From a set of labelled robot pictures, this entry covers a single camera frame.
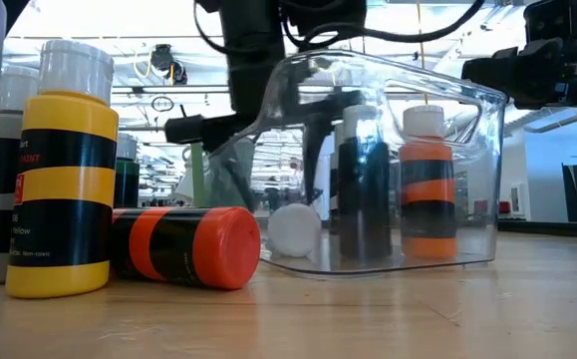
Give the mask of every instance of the black bottle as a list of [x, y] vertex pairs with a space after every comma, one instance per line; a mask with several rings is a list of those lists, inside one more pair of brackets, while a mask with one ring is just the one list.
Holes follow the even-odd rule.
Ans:
[[138, 207], [140, 165], [137, 162], [138, 140], [128, 134], [118, 134], [116, 188], [113, 208]]
[[[367, 135], [358, 136], [358, 127]], [[337, 173], [340, 250], [344, 257], [365, 263], [392, 254], [390, 151], [383, 142], [375, 107], [347, 108], [344, 133]]]

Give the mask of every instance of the ceiling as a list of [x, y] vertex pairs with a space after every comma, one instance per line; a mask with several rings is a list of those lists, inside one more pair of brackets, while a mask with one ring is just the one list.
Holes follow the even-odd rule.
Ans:
[[[418, 32], [420, 25], [416, 3], [392, 2], [370, 1], [367, 27], [397, 33]], [[469, 2], [459, 2], [423, 1], [423, 32], [454, 22], [470, 6]], [[503, 48], [522, 47], [525, 37], [523, 9], [524, 6], [483, 5], [474, 18], [456, 32], [424, 43], [426, 67], [459, 77], [462, 64], [467, 59], [488, 57]], [[192, 14], [192, 1], [187, 0], [35, 0], [11, 30], [5, 42], [3, 59], [5, 63], [37, 68], [40, 49], [51, 39], [73, 39], [104, 50], [115, 60], [112, 107], [120, 114], [123, 129], [162, 126], [168, 118], [181, 116], [177, 106], [180, 104], [184, 104], [190, 116], [229, 114], [225, 57], [199, 38]], [[200, 9], [198, 19], [204, 32], [214, 42], [221, 44], [218, 16], [206, 14]], [[144, 75], [148, 72], [148, 54], [156, 44], [171, 45], [174, 58], [186, 68], [187, 86], [169, 87], [167, 81], [154, 71]], [[296, 52], [287, 39], [285, 47], [288, 55]], [[356, 38], [333, 47], [377, 55], [417, 67], [422, 65], [417, 56], [419, 44]], [[128, 88], [141, 86], [158, 88], [151, 88], [141, 95], [132, 94]], [[153, 103], [155, 98], [162, 95], [172, 100], [172, 111], [158, 112], [155, 109], [167, 105], [157, 101]], [[507, 118], [518, 119], [522, 115], [522, 112], [510, 112]], [[148, 157], [166, 159], [183, 172], [183, 148], [166, 145], [161, 131], [132, 134], [142, 143], [154, 145], [148, 150]]]

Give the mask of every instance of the blurry background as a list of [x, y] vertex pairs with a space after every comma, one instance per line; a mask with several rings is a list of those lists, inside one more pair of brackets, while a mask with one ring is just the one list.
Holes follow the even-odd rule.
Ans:
[[[419, 31], [416, 1], [368, 0], [368, 4], [367, 27], [398, 33]], [[429, 32], [451, 24], [469, 5], [469, 1], [460, 0], [423, 1], [422, 30]], [[459, 77], [465, 60], [487, 57], [504, 48], [522, 48], [524, 5], [521, 1], [488, 1], [458, 31], [425, 43], [427, 68]], [[204, 31], [222, 44], [218, 16], [201, 9], [198, 15]], [[33, 0], [5, 42], [5, 64], [38, 67], [42, 44], [51, 39], [77, 40], [114, 57], [112, 106], [121, 116], [121, 130], [140, 141], [141, 199], [169, 198], [185, 172], [188, 151], [184, 152], [185, 146], [167, 144], [157, 128], [169, 118], [182, 116], [179, 105], [189, 116], [212, 117], [231, 112], [225, 57], [199, 38], [192, 19], [192, 1]], [[285, 43], [288, 54], [296, 51], [287, 39]], [[175, 61], [186, 71], [186, 85], [170, 86], [162, 73], [148, 68], [149, 53], [157, 44], [171, 46]], [[419, 44], [356, 38], [333, 47], [418, 67], [422, 63]], [[390, 97], [393, 109], [412, 105], [406, 97]], [[458, 104], [441, 105], [448, 117], [460, 115]], [[294, 145], [299, 151], [300, 133], [266, 137], [260, 139], [263, 149], [257, 149], [263, 156], [255, 157], [253, 183], [255, 179], [290, 177], [299, 168], [299, 164], [287, 164], [287, 170], [271, 165], [281, 161], [273, 148]], [[510, 206], [506, 210], [505, 204], [501, 205], [503, 215], [537, 221], [577, 221], [577, 171], [567, 168], [577, 165], [577, 110], [519, 111], [509, 104], [504, 137], [500, 193], [501, 200]], [[475, 179], [467, 176], [460, 174], [458, 190], [462, 211], [472, 216], [490, 204], [477, 200]]]

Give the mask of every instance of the orange bottle cap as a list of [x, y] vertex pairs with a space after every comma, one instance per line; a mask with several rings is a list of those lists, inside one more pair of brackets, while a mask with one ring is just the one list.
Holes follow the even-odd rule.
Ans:
[[239, 289], [255, 273], [261, 233], [245, 208], [211, 209], [195, 232], [192, 260], [199, 280], [207, 286]]

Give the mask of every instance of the black cable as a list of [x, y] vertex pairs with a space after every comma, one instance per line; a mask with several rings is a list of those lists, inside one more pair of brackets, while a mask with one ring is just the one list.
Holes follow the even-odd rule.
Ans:
[[465, 11], [465, 13], [458, 18], [453, 24], [442, 29], [432, 31], [425, 34], [393, 34], [386, 31], [366, 29], [363, 26], [353, 23], [329, 23], [315, 27], [304, 37], [303, 43], [306, 49], [311, 49], [317, 45], [311, 45], [310, 42], [317, 36], [327, 32], [344, 33], [344, 37], [368, 36], [381, 40], [401, 43], [420, 43], [440, 39], [450, 33], [456, 31], [464, 23], [469, 21], [476, 12], [482, 7], [484, 0], [475, 0], [474, 3]]
[[260, 137], [261, 137], [261, 133], [255, 135], [255, 137], [252, 138], [252, 140], [251, 140], [252, 143], [256, 145], [256, 144], [257, 144], [257, 140], [259, 140]]
[[266, 49], [235, 49], [235, 48], [230, 48], [227, 46], [220, 46], [220, 45], [217, 45], [214, 42], [212, 42], [212, 40], [210, 40], [208, 35], [206, 35], [206, 33], [204, 33], [204, 31], [201, 29], [201, 26], [199, 26], [199, 20], [197, 20], [197, 5], [198, 5], [197, 0], [193, 0], [192, 17], [193, 17], [193, 20], [195, 21], [195, 27], [197, 28], [197, 32], [199, 33], [199, 37], [211, 49], [215, 50], [218, 53], [222, 53], [224, 55], [257, 55], [260, 53], [267, 52]]
[[[158, 100], [164, 100], [165, 102], [170, 102], [170, 107], [166, 107], [165, 110], [159, 109], [158, 107], [155, 106], [156, 104], [158, 104]], [[152, 109], [156, 110], [157, 112], [168, 112], [168, 111], [172, 110], [173, 107], [175, 107], [175, 103], [170, 99], [170, 97], [157, 96], [154, 99], [152, 99], [152, 101], [150, 102], [150, 107]]]
[[333, 0], [328, 4], [321, 6], [321, 7], [311, 7], [311, 6], [304, 6], [294, 3], [290, 0], [279, 0], [279, 2], [284, 6], [289, 6], [297, 11], [308, 12], [308, 13], [320, 13], [325, 11], [335, 10], [339, 6], [343, 5], [346, 0]]
[[336, 43], [337, 41], [341, 40], [339, 35], [333, 36], [332, 38], [326, 40], [326, 41], [322, 41], [320, 43], [316, 43], [316, 44], [307, 44], [302, 40], [297, 39], [291, 32], [290, 32], [290, 27], [288, 26], [288, 16], [282, 12], [281, 14], [281, 27], [284, 30], [284, 33], [286, 34], [286, 37], [288, 38], [288, 40], [290, 40], [290, 42], [295, 45], [298, 49], [319, 49], [319, 48], [324, 48], [324, 47], [328, 47], [334, 43]]

